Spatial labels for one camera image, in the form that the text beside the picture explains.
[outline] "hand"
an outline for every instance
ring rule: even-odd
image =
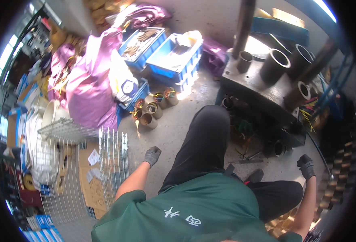
[[[306,181],[315,176],[314,161],[308,155],[304,154],[299,158],[298,167]]]
[[[161,155],[161,149],[154,146],[151,147],[150,149],[148,149],[146,151],[146,155],[144,156],[144,160],[145,162],[150,164],[150,167],[152,167],[159,159],[159,156]]]

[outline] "black hose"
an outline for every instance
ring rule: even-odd
[[[306,133],[307,133],[308,136],[310,137],[311,141],[314,143],[315,148],[318,150],[318,152],[319,152],[319,154],[320,154],[320,156],[321,156],[321,158],[322,158],[323,164],[325,165],[326,170],[327,170],[327,172],[329,173],[330,179],[333,179],[334,176],[331,174],[331,171],[330,171],[330,169],[329,169],[329,166],[328,166],[327,163],[326,163],[326,159],[323,157],[323,154],[322,154],[322,152],[321,152],[321,149],[320,149],[319,146],[316,144],[316,142],[315,142],[315,140],[312,138],[311,134],[310,134],[308,131],[307,131]]]

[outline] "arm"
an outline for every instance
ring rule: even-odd
[[[115,200],[126,192],[143,190],[150,168],[151,166],[149,163],[142,162],[142,164],[119,187]]]
[[[310,230],[311,222],[314,218],[316,201],[316,176],[314,173],[313,160],[306,154],[301,156],[298,160],[298,167],[300,167],[301,173],[306,179],[307,184],[300,207],[297,214],[295,215],[295,220],[291,231],[301,235],[302,239],[304,240],[308,231]]]
[[[316,200],[316,176],[311,177],[306,184],[303,199],[295,215],[291,231],[301,235],[304,239],[310,230],[314,218]]]
[[[141,165],[121,184],[116,192],[115,200],[126,192],[143,190],[150,168],[158,161],[161,150],[154,146],[147,150]]]

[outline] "shoe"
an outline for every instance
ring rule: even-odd
[[[264,172],[262,169],[256,169],[245,181],[245,182],[260,182],[264,177]]]

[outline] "black pants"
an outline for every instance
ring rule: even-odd
[[[223,173],[229,137],[229,113],[216,105],[203,107],[194,115],[159,192],[210,172]],[[295,181],[250,182],[247,186],[257,198],[260,219],[265,223],[293,209],[303,197],[303,188]]]

